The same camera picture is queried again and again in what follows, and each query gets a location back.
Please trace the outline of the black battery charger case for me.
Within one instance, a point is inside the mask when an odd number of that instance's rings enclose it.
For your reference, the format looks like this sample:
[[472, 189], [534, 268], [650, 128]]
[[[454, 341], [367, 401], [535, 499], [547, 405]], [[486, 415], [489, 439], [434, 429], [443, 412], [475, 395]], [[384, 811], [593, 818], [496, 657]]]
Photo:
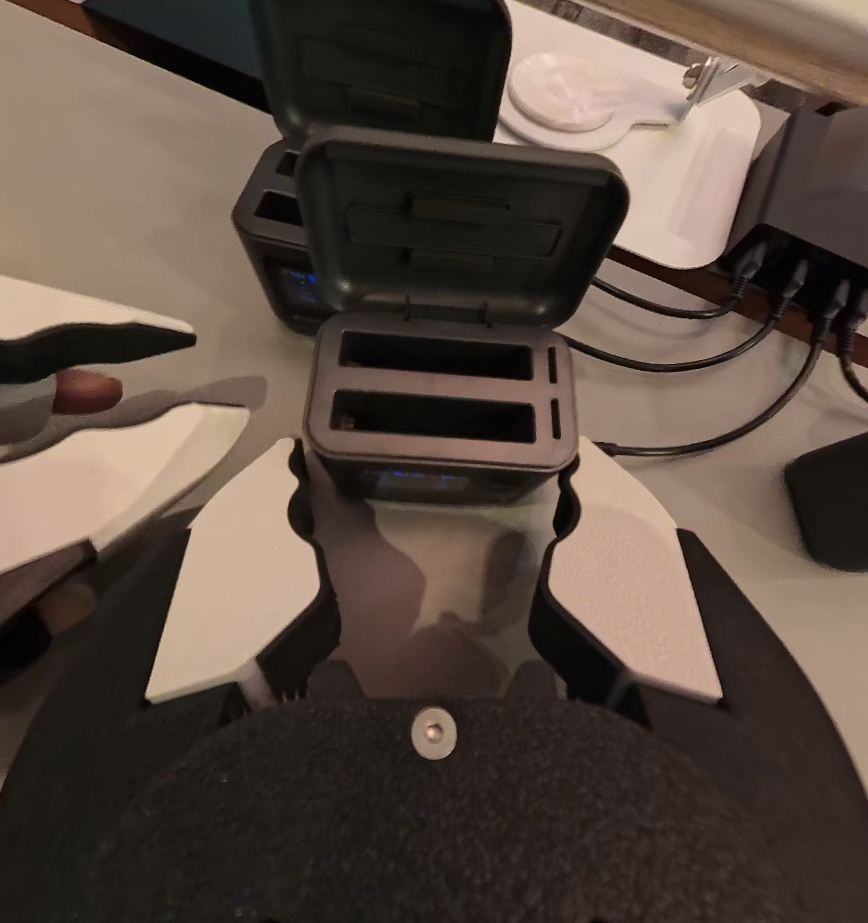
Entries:
[[868, 432], [798, 457], [784, 480], [809, 557], [868, 573]]
[[255, 1], [248, 4], [280, 138], [261, 154], [232, 224], [278, 322], [313, 337], [319, 298], [293, 173], [335, 125], [491, 142], [508, 74], [505, 2]]
[[629, 190], [592, 154], [337, 126], [294, 174], [317, 292], [302, 435], [341, 493], [515, 501], [576, 461], [579, 308]]

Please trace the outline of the dark blue panel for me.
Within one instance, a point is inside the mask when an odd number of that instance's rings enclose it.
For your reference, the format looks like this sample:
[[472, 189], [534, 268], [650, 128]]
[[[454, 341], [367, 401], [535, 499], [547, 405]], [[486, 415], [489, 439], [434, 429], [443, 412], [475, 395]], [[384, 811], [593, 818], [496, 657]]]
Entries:
[[87, 1], [102, 38], [133, 56], [268, 111], [246, 1]]

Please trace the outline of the black power adapter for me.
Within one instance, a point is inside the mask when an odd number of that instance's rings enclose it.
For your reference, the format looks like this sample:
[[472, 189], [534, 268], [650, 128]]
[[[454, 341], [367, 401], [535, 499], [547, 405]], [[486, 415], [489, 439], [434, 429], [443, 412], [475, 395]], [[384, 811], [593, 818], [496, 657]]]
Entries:
[[868, 308], [868, 106], [822, 114], [799, 108], [752, 164], [719, 270], [736, 275], [751, 251], [752, 284], [779, 294], [808, 264], [797, 305], [825, 306], [843, 282]]

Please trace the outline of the metal stand bracket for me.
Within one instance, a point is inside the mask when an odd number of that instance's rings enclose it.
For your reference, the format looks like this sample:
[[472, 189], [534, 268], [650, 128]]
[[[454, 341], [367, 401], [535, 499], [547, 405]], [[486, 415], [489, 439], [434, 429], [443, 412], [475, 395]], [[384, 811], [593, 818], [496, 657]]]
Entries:
[[682, 85], [689, 93], [676, 121], [683, 122], [694, 108], [706, 102], [743, 87], [761, 86], [768, 78], [758, 68], [725, 56], [709, 56], [703, 63], [694, 63], [682, 77]]

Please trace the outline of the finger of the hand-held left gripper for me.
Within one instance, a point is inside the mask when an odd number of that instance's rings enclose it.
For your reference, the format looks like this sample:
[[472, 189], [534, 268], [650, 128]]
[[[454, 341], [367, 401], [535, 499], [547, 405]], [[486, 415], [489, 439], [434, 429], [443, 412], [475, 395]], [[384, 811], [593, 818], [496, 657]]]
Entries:
[[243, 407], [177, 406], [1, 463], [0, 575], [84, 542], [111, 548], [203, 481], [250, 416]]
[[193, 347], [185, 321], [0, 275], [0, 384]]

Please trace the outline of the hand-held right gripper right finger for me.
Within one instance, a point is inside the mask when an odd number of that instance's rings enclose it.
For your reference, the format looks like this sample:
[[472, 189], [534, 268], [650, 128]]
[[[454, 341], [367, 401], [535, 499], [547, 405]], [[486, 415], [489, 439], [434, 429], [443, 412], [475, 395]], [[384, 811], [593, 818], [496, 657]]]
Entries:
[[587, 437], [558, 485], [529, 618], [535, 650], [589, 702], [615, 705], [641, 685], [717, 704], [722, 686], [666, 508]]

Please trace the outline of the person's left hand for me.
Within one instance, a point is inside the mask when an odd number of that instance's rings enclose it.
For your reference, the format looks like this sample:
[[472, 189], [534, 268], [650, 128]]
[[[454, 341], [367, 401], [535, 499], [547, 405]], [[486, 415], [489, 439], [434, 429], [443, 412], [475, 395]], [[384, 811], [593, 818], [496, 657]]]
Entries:
[[0, 447], [37, 437], [57, 415], [91, 415], [115, 407], [122, 382], [83, 369], [67, 369], [26, 384], [0, 384]]

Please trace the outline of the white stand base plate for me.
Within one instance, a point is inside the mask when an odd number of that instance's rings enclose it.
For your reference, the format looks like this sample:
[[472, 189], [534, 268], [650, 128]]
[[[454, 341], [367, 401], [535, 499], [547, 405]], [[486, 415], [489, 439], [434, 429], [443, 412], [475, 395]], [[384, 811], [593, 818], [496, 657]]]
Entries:
[[[615, 246], [660, 266], [688, 270], [724, 251], [761, 130], [736, 89], [681, 119], [684, 68], [519, 2], [508, 2], [512, 48], [495, 141], [597, 153], [621, 172], [629, 210]], [[610, 118], [593, 131], [558, 131], [533, 120], [511, 90], [531, 60], [574, 78], [577, 101], [595, 91]]]

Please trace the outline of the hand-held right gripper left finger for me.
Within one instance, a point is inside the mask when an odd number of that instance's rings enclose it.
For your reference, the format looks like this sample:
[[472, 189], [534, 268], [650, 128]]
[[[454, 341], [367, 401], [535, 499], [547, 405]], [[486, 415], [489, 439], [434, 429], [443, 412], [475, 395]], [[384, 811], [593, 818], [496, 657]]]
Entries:
[[284, 438], [193, 521], [145, 697], [236, 685], [254, 710], [303, 698], [340, 630], [303, 444]]

